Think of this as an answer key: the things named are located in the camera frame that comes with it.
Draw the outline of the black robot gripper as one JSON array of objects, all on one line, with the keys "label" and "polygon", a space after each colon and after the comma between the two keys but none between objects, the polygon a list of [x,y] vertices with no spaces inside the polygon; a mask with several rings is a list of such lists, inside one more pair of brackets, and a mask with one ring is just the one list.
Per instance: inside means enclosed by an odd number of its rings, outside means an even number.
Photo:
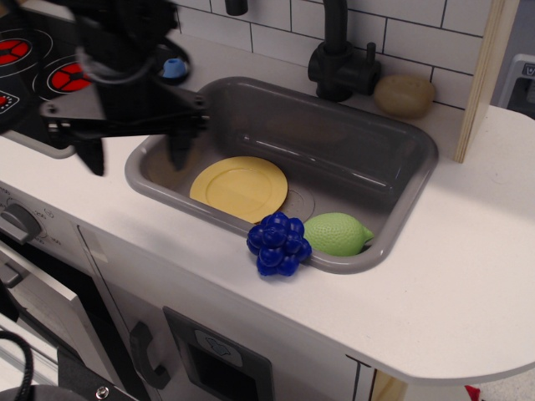
[{"label": "black robot gripper", "polygon": [[167,135],[167,149],[176,170],[184,168],[197,133],[209,120],[202,95],[176,87],[186,77],[162,75],[157,53],[130,60],[114,69],[86,53],[76,61],[89,78],[83,89],[42,103],[39,113],[48,132],[72,144],[91,172],[104,175],[103,138]]}]

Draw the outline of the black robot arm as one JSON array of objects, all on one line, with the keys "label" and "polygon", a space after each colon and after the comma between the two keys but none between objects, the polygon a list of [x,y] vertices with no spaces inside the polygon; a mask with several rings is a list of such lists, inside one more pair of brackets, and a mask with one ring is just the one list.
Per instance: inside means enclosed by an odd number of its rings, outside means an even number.
[{"label": "black robot arm", "polygon": [[165,135],[169,158],[182,169],[208,116],[201,95],[179,89],[185,75],[168,79],[156,66],[160,48],[190,62],[167,37],[177,25],[175,5],[170,1],[60,4],[74,16],[76,58],[91,83],[43,104],[20,84],[11,108],[1,115],[1,131],[18,129],[37,111],[46,125],[46,142],[73,146],[96,175],[104,174],[104,138]]}]

